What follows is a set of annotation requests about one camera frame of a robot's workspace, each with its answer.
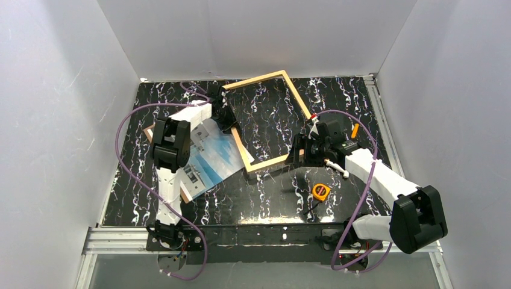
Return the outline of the aluminium rail right side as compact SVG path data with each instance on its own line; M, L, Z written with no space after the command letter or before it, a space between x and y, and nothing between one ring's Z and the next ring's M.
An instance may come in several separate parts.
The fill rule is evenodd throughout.
M415 192L416 184L406 180L404 176L375 77L363 76L362 81L366 93L362 101L365 110L361 113L360 120L367 127L368 136L374 139L378 148L378 160L369 162L370 165L375 165L371 190L385 202L389 214L393 214L395 201L400 196Z

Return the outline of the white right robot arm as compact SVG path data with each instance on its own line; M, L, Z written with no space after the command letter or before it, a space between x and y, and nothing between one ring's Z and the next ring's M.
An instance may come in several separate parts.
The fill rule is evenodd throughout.
M369 149L345 140L336 120L315 121L305 135L298 133L285 163L297 167L330 167L344 178L365 180L391 209L388 216L355 215L346 220L338 241L388 241L411 254L448 234L440 193L433 186L421 187L382 163Z

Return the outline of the aluminium rail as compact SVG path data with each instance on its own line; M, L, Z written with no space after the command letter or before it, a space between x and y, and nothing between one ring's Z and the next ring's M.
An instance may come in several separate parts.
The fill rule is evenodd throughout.
M142 227L99 227L89 228L81 254L83 256L78 287L90 284L92 270L98 255L176 255L177 251L147 249L148 232ZM445 267L443 250L437 241L419 250L428 253L433 265L434 274L440 288L453 288L450 276Z
M361 113L360 120L367 127L368 136L374 139L378 148L378 160L369 162L370 165L375 165L371 190L385 202L389 214L393 214L395 201L400 196L415 192L416 184L406 180L404 176L375 77L363 76L362 81L366 93L362 101L365 110Z

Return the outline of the blue sky building photo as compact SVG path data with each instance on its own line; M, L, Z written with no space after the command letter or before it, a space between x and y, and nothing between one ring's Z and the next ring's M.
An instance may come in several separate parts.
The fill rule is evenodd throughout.
M181 197L189 203L244 168L233 135L223 133L213 119L207 119L191 132L190 157L181 177Z

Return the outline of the wooden photo frame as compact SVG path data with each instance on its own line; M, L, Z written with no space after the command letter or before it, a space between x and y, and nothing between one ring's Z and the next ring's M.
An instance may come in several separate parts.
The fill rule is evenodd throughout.
M290 90L290 93L293 96L295 102L298 104L299 110L300 110L300 112L302 112L303 116L305 117L305 120L310 120L311 117L312 117L312 114L309 111L309 109L307 108L307 106L305 105L304 101L302 100L301 96L298 93L298 90L296 89L296 87L292 83L290 76L287 74L287 72L285 70L278 70L276 72L271 72L271 73L267 73L267 74L264 74L264 75L256 76L256 77L253 77L253 78L248 78L248 79L245 79L245 80L241 80L241 81L238 81L238 82L225 84L225 85L222 86L222 88L223 88L223 90L228 91L228 90L238 89L238 88L241 88L241 87L244 87L244 86L248 86L248 85L251 85L251 84L255 84L255 83L258 83L258 82L267 81L269 79L274 79L274 78L282 78L282 79L284 79L284 82L288 86L288 88ZM233 137L234 137L234 141L235 141L236 147L239 150L239 153L240 153L240 156L241 156L241 159L242 159L245 171L247 173L258 172L260 170L268 169L268 168L271 168L271 167L274 167L274 166L278 166L278 165L281 165L281 164L285 163L285 161L286 161L287 157L289 156L289 154L281 155L281 156L275 157L275 158L271 158L271 159L262 161L262 162L257 163L257 164L251 164L251 162L250 162L250 160L248 158L248 151L245 149L245 145L242 143L242 139L241 139L241 136L239 134L239 131L240 131L240 129L236 128L234 125L231 126L229 128L229 130L228 130L228 132L230 132L233 135Z

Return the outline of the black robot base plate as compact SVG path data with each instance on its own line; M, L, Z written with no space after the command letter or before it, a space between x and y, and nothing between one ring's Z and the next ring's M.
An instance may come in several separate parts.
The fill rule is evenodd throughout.
M200 225L160 221L146 227L149 252L175 252L187 265L213 263L328 264L344 223Z

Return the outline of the brown fibreboard backing panel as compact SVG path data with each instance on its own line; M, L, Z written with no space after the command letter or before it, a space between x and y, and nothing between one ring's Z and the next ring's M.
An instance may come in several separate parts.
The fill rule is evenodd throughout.
M155 127L155 124L153 123L152 125L146 127L143 131L144 131L144 134L146 135L148 141L151 143L152 142L152 137L153 137L153 132L154 132L154 127ZM185 203L185 204L188 204L189 202L192 201L192 198L191 198L191 195L190 193L188 192L186 186L184 185L184 182L181 181L180 182L180 196L182 198L182 201Z

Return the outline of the white plastic pipe fitting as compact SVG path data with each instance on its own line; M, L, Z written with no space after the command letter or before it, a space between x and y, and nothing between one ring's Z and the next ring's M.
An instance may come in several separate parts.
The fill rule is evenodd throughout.
M327 167L330 167L330 168L338 171L342 175L343 179L348 179L349 178L350 173L347 170L345 170L344 168L342 168L339 164L334 163L334 162L332 162L329 159L325 159L324 163L325 163L325 165Z

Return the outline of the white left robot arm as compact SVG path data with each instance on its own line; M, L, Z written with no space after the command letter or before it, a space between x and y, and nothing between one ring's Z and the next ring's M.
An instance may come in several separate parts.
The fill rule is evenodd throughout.
M181 201L240 170L243 162L231 130L238 127L226 90L218 85L198 88L203 101L192 101L168 117L158 117L151 136L150 156L158 177L157 219L148 232L169 245L185 240L180 227Z

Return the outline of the aluminium rail front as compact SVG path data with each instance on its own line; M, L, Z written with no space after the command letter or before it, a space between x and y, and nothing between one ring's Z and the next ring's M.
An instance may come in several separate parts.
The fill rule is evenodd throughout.
M90 284L92 270L98 255L176 255L177 251L147 249L148 232L142 227L99 227L89 228L81 254L83 256L78 287ZM443 250L437 241L419 250L428 253L433 265L434 274L440 288L453 288L450 276L445 267Z

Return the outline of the yellow tape measure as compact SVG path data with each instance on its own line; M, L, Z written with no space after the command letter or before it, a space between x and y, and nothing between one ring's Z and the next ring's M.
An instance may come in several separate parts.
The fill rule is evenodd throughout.
M312 195L314 199L324 202L331 192L331 188L325 184L315 184L312 188Z

